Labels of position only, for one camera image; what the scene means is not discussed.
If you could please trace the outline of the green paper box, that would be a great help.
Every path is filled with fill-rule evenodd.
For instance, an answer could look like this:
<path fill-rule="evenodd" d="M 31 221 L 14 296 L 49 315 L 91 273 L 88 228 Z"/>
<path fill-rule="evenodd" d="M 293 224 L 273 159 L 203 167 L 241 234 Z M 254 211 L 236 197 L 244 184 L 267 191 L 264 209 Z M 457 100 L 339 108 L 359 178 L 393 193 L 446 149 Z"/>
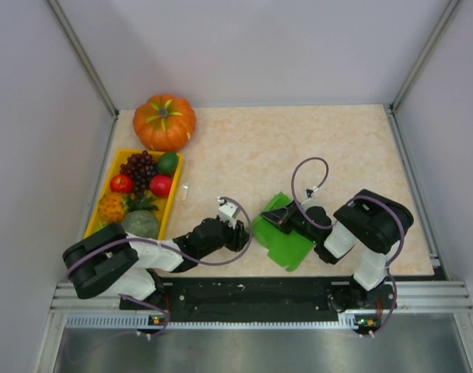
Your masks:
<path fill-rule="evenodd" d="M 314 243 L 296 232 L 285 234 L 260 215 L 252 221 L 253 238 L 267 250 L 267 256 L 287 272 L 295 271 L 312 251 Z"/>

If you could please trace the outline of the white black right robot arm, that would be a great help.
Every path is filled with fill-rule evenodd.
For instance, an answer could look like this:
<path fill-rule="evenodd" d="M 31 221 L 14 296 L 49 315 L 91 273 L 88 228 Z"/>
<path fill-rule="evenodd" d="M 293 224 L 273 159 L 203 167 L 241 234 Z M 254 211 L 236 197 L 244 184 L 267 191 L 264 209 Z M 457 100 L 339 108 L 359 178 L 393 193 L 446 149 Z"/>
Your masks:
<path fill-rule="evenodd" d="M 353 305 L 366 308 L 377 300 L 388 268 L 402 251 L 405 234 L 414 223 L 406 206 L 366 189 L 341 206 L 332 218 L 313 197 L 264 211 L 260 217 L 275 232 L 297 233 L 313 242 L 314 251 L 328 264 L 338 263 L 355 245 L 362 245 L 363 255 L 350 288 L 329 295 L 331 308 L 338 311 Z"/>

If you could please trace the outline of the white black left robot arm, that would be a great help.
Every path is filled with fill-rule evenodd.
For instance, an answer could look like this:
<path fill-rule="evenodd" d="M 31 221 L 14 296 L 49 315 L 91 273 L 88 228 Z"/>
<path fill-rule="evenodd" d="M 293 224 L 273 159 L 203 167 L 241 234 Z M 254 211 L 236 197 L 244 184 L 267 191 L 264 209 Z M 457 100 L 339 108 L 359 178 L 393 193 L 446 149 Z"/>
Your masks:
<path fill-rule="evenodd" d="M 243 256 L 250 241 L 251 232 L 239 220 L 206 218 L 170 240 L 140 237 L 113 223 L 66 249 L 62 259 L 78 298 L 118 295 L 152 309 L 164 297 L 156 270 L 224 266 Z"/>

